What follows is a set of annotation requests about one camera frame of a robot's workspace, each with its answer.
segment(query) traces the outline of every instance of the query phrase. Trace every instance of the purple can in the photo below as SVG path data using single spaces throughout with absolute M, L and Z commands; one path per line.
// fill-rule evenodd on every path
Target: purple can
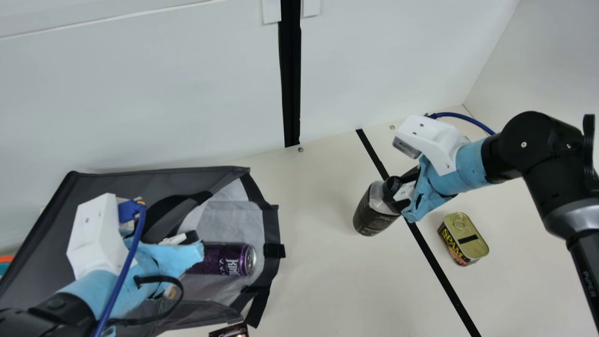
M 256 264 L 256 250 L 245 243 L 205 243 L 204 261 L 194 264 L 187 273 L 247 276 Z

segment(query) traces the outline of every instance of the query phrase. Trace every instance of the water bottle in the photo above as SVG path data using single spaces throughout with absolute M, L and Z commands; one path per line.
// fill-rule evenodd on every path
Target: water bottle
M 353 215 L 353 227 L 358 233 L 374 236 L 401 216 L 401 210 L 410 205 L 409 199 L 394 199 L 401 186 L 401 178 L 391 176 L 368 187 Z

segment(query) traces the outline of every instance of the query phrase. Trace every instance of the gold can lid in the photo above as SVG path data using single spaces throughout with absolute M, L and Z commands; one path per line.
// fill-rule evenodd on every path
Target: gold can lid
M 468 215 L 457 212 L 445 217 L 443 221 L 460 250 L 469 258 L 477 259 L 489 254 L 489 246 Z

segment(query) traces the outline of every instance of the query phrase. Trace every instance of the black tape line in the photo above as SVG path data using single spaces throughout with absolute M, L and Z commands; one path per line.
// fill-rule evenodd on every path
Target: black tape line
M 285 147 L 300 143 L 301 0 L 281 0 L 279 65 Z
M 474 241 L 474 240 L 476 240 L 478 238 L 479 238 L 479 236 L 476 235 L 476 234 L 474 234 L 474 235 L 467 236 L 467 237 L 465 237 L 463 239 L 458 240 L 458 243 L 466 243 L 466 242 Z
M 356 133 L 358 134 L 358 137 L 360 137 L 360 140 L 362 141 L 362 144 L 364 145 L 366 152 L 368 152 L 370 159 L 373 161 L 374 166 L 376 166 L 377 170 L 379 171 L 380 176 L 383 179 L 387 179 L 389 177 L 389 173 L 387 173 L 385 166 L 379 159 L 379 156 L 377 156 L 376 152 L 374 151 L 374 148 L 370 144 L 368 137 L 366 137 L 364 130 L 358 129 L 356 130 Z M 431 266 L 432 271 L 437 276 L 437 279 L 443 287 L 443 290 L 445 290 L 445 293 L 447 294 L 449 300 L 453 304 L 455 311 L 458 313 L 459 317 L 462 319 L 462 322 L 464 323 L 464 326 L 470 333 L 470 336 L 480 337 L 480 333 L 478 329 L 476 329 L 476 326 L 474 325 L 472 318 L 470 318 L 470 315 L 468 315 L 466 308 L 463 306 L 462 301 L 460 301 L 458 297 L 458 294 L 456 294 L 447 276 L 443 272 L 443 269 L 439 265 L 439 262 L 435 258 L 435 255 L 432 253 L 431 248 L 426 243 L 426 240 L 422 236 L 422 233 L 418 229 L 418 226 L 416 226 L 416 224 L 412 222 L 406 221 L 406 223 L 408 225 L 408 228 L 412 232 L 414 239 L 416 239 L 418 246 L 420 246 L 420 250 L 424 254 L 424 257 L 428 261 L 428 264 Z
M 376 152 L 374 151 L 374 148 L 370 144 L 368 137 L 366 137 L 364 130 L 357 129 L 356 133 L 358 134 L 358 137 L 360 137 L 360 140 L 364 145 L 364 149 L 366 149 L 366 152 L 368 152 L 368 155 L 370 156 L 370 159 L 373 161 L 374 166 L 376 166 L 376 169 L 379 171 L 380 176 L 383 178 L 383 180 L 387 180 L 387 178 L 389 177 L 389 173 L 387 173 L 387 169 L 383 165 L 383 162 L 379 159 L 379 156 L 377 156 Z

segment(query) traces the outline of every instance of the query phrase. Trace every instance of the blue cable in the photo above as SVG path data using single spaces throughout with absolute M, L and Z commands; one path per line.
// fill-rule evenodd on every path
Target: blue cable
M 118 298 L 120 290 L 123 287 L 123 283 L 125 283 L 125 278 L 127 277 L 127 273 L 129 272 L 129 268 L 131 267 L 131 263 L 133 262 L 133 257 L 135 256 L 137 246 L 140 243 L 141 234 L 144 230 L 144 223 L 146 222 L 146 205 L 141 203 L 135 203 L 135 210 L 139 211 L 140 218 L 137 221 L 137 228 L 135 229 L 133 241 L 131 242 L 131 247 L 129 248 L 129 254 L 127 254 L 127 258 L 125 259 L 125 263 L 123 264 L 123 269 L 120 271 L 119 278 L 116 280 L 116 284 L 114 285 L 113 291 L 110 294 L 110 298 L 106 303 L 104 311 L 102 311 L 102 315 L 98 320 L 98 325 L 96 326 L 96 330 L 93 332 L 92 337 L 100 337 L 102 335 L 102 331 L 106 326 L 106 322 L 110 318 L 110 313 L 114 308 L 114 304 L 116 303 L 116 299 Z
M 460 118 L 463 119 L 465 121 L 469 121 L 470 123 L 478 126 L 479 128 L 485 130 L 486 133 L 490 134 L 491 136 L 493 136 L 495 134 L 495 132 L 493 130 L 491 130 L 489 127 L 487 127 L 485 124 L 482 124 L 481 122 L 477 121 L 476 119 L 472 118 L 472 117 L 468 117 L 465 115 L 460 115 L 459 113 L 455 113 L 455 112 L 438 112 L 438 113 L 433 113 L 428 115 L 429 118 L 433 118 L 433 119 L 437 119 L 440 117 L 455 117 L 455 118 Z

